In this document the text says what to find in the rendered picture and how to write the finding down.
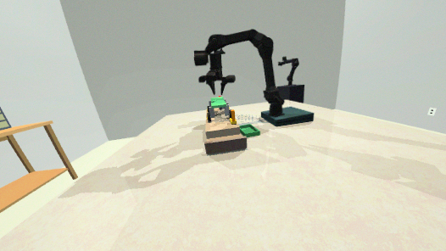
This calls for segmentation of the green tray walls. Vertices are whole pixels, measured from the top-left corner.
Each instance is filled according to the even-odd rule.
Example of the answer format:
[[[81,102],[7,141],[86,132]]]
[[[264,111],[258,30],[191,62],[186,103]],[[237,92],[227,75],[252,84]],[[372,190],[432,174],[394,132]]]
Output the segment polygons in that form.
[[[253,130],[255,130],[255,132],[249,132],[249,133],[245,133],[242,128],[247,128],[247,127],[251,127]],[[260,130],[258,130],[257,128],[255,128],[253,125],[248,124],[248,125],[240,125],[240,132],[242,133],[242,135],[245,137],[255,137],[255,136],[260,136]]]

